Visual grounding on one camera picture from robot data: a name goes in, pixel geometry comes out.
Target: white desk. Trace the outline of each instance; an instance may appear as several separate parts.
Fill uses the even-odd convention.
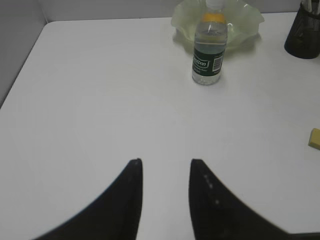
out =
[[[194,239],[192,158],[284,230],[320,231],[320,59],[284,50],[295,15],[265,14],[212,86],[193,82],[170,18],[48,24],[0,110],[0,239],[51,230],[137,157],[137,240]]]

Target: gray wall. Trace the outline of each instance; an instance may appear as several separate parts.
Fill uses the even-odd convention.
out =
[[[48,21],[171,17],[181,0],[40,0]],[[263,13],[294,12],[300,0],[247,0]]]
[[[36,0],[0,0],[0,107],[45,24]]]

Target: sticky note pad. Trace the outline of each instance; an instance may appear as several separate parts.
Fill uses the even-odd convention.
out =
[[[311,132],[309,146],[320,150],[320,130],[314,128]]]

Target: bottle label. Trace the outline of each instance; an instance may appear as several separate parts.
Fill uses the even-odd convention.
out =
[[[194,49],[192,69],[197,74],[212,77],[221,71],[225,51],[217,54],[205,54]]]

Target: pen holder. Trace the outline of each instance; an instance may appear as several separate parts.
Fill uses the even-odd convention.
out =
[[[284,44],[285,50],[301,59],[314,59],[320,54],[320,15],[306,11],[302,5]]]

